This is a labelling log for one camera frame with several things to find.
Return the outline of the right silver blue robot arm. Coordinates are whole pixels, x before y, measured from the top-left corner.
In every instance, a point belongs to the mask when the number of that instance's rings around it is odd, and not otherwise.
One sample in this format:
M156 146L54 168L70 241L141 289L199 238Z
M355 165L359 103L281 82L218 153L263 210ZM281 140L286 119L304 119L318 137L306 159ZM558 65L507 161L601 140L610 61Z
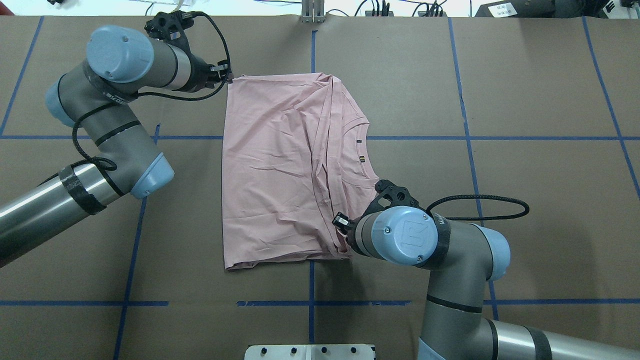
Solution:
M479 218L446 218L434 208L455 199L490 199L530 208L491 194L448 196L422 208L406 187L379 180L375 198L356 218L337 212L333 225L355 253L429 271L419 360L637 360L638 350L514 325L483 317L483 295L511 262L508 240L478 225Z

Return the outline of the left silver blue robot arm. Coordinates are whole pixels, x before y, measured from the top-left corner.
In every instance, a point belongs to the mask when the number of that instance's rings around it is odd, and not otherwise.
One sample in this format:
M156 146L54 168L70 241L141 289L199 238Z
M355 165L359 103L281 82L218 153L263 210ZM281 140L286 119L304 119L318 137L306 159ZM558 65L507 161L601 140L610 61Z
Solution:
M226 39L203 11L157 13L144 31L96 28L83 62L45 94L51 116L71 128L80 160L1 207L1 265L125 195L144 199L171 182L173 168L130 104L207 100L232 74Z

